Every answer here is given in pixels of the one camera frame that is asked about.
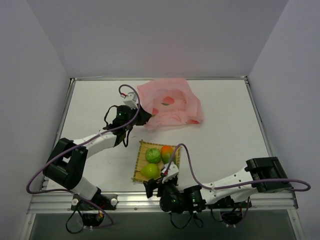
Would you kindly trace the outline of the green fake pear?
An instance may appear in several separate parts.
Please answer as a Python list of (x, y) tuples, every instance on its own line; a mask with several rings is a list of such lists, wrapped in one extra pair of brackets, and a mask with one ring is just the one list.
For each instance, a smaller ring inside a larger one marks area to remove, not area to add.
[(149, 163), (140, 170), (140, 173), (147, 179), (157, 179), (160, 176), (160, 169), (155, 163)]

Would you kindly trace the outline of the green fake guava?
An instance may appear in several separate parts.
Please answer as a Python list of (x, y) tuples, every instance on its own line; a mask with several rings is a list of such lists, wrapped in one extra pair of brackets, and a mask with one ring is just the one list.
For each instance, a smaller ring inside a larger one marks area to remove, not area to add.
[(148, 148), (145, 152), (145, 159), (151, 164), (158, 164), (161, 159), (161, 151), (158, 148)]

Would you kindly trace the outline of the green orange fake mango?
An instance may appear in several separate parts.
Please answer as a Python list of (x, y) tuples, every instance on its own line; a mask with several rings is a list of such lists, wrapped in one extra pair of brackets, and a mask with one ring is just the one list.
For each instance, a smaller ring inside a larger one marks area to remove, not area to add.
[(163, 164), (168, 164), (173, 156), (173, 163), (176, 164), (176, 156), (173, 154), (174, 149), (171, 146), (164, 145), (161, 148), (161, 159)]

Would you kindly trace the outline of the pink plastic bag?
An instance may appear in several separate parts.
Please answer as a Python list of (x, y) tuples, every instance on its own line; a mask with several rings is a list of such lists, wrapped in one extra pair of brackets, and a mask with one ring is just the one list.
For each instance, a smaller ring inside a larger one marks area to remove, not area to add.
[(184, 78), (157, 78), (137, 86), (142, 108), (151, 114), (147, 130), (197, 125), (204, 120), (201, 101)]

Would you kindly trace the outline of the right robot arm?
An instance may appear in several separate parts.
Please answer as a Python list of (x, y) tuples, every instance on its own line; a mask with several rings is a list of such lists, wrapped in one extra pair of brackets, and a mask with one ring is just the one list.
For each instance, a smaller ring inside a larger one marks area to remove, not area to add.
[(256, 193), (276, 193), (292, 188), (276, 157), (252, 158), (246, 161), (246, 167), (230, 176), (183, 190), (178, 188), (178, 173), (177, 165), (167, 163), (159, 178), (143, 182), (147, 198), (157, 190), (163, 212), (199, 213), (220, 200), (232, 207)]

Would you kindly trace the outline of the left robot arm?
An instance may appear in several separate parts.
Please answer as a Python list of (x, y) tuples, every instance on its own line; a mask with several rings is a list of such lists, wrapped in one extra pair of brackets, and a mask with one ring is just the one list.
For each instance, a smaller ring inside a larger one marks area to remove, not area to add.
[(76, 140), (61, 138), (48, 159), (50, 164), (42, 171), (50, 180), (81, 196), (83, 204), (90, 210), (100, 206), (101, 190), (83, 177), (86, 160), (121, 143), (127, 146), (128, 135), (133, 127), (144, 126), (152, 117), (142, 107), (137, 109), (119, 105), (115, 108), (114, 120), (107, 122), (106, 114), (106, 126), (99, 133)]

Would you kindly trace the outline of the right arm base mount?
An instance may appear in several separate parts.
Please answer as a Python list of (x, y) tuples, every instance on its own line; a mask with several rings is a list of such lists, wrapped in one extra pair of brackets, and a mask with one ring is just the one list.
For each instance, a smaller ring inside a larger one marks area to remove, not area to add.
[[(222, 198), (214, 204), (210, 204), (207, 208), (210, 210), (212, 219), (217, 223), (224, 223), (226, 227), (234, 228), (239, 225), (252, 207), (251, 198), (241, 202), (235, 202), (230, 196)], [(215, 217), (214, 210), (219, 210), (219, 217)]]

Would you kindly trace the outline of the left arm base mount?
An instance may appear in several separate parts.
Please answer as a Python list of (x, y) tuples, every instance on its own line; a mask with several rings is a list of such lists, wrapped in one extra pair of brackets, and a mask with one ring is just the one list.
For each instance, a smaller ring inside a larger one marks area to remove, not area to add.
[(107, 211), (115, 211), (117, 204), (116, 194), (103, 195), (100, 190), (91, 200), (74, 195), (71, 202), (72, 215), (79, 214), (84, 228), (106, 228), (115, 224)]

